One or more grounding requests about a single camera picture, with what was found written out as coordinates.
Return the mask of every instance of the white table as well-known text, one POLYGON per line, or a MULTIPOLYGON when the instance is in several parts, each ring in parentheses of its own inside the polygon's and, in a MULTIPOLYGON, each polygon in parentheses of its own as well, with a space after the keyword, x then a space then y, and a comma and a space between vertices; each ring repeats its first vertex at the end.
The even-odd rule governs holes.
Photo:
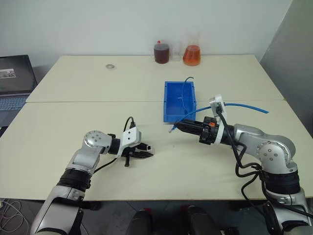
POLYGON ((163 101, 164 81, 189 76, 197 101, 218 93, 224 100, 283 100, 254 55, 202 56, 194 67, 149 56, 62 56, 27 102, 163 101))
MULTIPOLYGON (((290 138, 296 148, 300 184, 313 196, 313 140, 289 105, 282 100, 242 101, 269 110, 227 107, 229 124, 261 128, 290 138)), ((198 102, 204 107, 207 102, 198 102)), ((235 159, 229 146, 198 143, 199 138, 180 132, 169 134, 162 122, 163 102, 27 103, 0 139, 0 197, 46 199, 56 185, 84 134, 93 129, 120 137, 126 118, 132 115, 142 131, 142 141, 156 154, 148 159, 124 159, 97 172, 86 200, 243 199, 240 188, 247 179, 235 175, 235 159)), ((197 120, 212 116, 211 111, 197 120)), ((113 158, 103 155, 99 166, 113 158)), ((257 161, 246 155, 244 162, 257 161)), ((260 182, 246 193, 264 198, 260 182)))

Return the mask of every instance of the laptop keyboard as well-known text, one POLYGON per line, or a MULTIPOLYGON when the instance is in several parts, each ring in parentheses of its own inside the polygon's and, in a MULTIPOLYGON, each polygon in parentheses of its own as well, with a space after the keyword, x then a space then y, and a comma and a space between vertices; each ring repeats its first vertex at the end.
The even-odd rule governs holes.
POLYGON ((27 97, 0 98, 0 111, 20 110, 26 102, 27 97))

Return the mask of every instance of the metal ring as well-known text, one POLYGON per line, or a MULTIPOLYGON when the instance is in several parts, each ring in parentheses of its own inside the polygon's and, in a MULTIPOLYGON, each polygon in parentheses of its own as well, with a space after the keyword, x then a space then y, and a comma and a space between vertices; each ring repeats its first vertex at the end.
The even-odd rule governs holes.
POLYGON ((114 69, 114 68, 115 68, 115 66, 114 66, 114 65, 112 65, 112 64, 107 64, 107 65, 106 65, 106 68, 107 68, 107 69, 114 69))

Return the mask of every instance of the blue container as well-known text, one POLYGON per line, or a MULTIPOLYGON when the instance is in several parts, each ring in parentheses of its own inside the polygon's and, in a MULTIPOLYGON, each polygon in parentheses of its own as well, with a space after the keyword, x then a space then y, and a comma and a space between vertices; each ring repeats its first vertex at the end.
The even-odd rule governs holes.
MULTIPOLYGON (((164 110, 163 110, 163 121, 164 122, 175 122, 184 117, 187 113, 195 111, 197 107, 195 97, 195 87, 193 82, 165 82, 164 87, 164 110)), ((196 114, 192 114, 187 119, 195 120, 196 114)))

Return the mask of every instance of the brown liquid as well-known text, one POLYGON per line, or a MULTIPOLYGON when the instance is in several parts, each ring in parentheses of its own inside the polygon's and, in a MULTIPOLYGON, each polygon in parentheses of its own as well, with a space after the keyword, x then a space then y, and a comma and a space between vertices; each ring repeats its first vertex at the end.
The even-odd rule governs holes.
POLYGON ((159 64, 166 64, 170 59, 170 47, 167 44, 155 44, 155 60, 159 64))
POLYGON ((196 45, 189 45, 186 48, 184 56, 182 58, 184 63, 189 66, 195 66, 200 63, 201 56, 200 56, 200 47, 196 45))

